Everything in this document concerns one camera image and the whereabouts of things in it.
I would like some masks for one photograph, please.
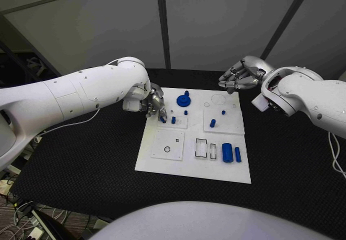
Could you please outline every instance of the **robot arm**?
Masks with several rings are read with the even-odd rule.
[[[304,67],[274,69],[258,57],[247,56],[219,78],[229,94],[261,86],[252,104],[264,112],[270,107],[288,117],[301,111],[311,123],[346,138],[346,82],[323,80]]]
[[[159,112],[167,119],[163,90],[150,82],[144,63],[134,57],[52,80],[0,89],[0,170],[16,159],[33,137],[52,125],[123,102],[127,111]]]

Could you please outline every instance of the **black textured mat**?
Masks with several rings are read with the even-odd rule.
[[[161,87],[222,90],[222,72],[147,72]],[[345,239],[346,179],[332,168],[327,132],[301,112],[291,117],[274,110],[259,112],[251,104],[258,93],[258,88],[239,93],[252,184],[134,171],[146,113],[124,111],[118,103],[102,108],[89,122],[46,134],[13,193],[59,209],[111,218],[163,202],[216,202],[270,213]],[[340,147],[343,162],[343,139]]]

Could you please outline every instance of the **floor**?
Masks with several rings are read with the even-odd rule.
[[[52,216],[53,210],[55,209],[50,208],[50,209],[42,209],[40,211],[43,211],[48,215]],[[62,210],[56,209],[53,215],[58,216],[61,212],[62,212]],[[4,227],[7,227],[10,224],[13,224],[13,215],[14,215],[13,204],[12,203],[7,204],[6,198],[1,197],[0,198],[0,231]],[[59,222],[62,222],[62,220],[65,218],[65,215],[66,215],[66,211],[63,211],[61,217],[58,218]],[[27,217],[23,217],[19,224],[20,225],[25,224],[27,220],[29,220]],[[98,220],[98,217],[88,216],[88,215],[81,214],[78,212],[72,212],[68,215],[68,218],[66,218],[66,221],[65,221],[65,227],[66,227],[68,231],[74,234],[76,239],[81,237],[84,229],[94,227],[97,220]],[[17,229],[16,226],[13,226],[13,227],[9,228],[9,230],[16,232],[19,229]],[[29,229],[25,232],[25,237],[29,236],[30,232],[32,232],[32,229]],[[22,231],[17,233],[16,239],[19,239],[20,235],[22,235]],[[6,233],[0,234],[0,240],[9,240],[12,238],[12,236],[13,235],[9,232],[6,232]],[[48,238],[46,233],[42,235],[40,239],[42,240],[50,239],[50,238]]]

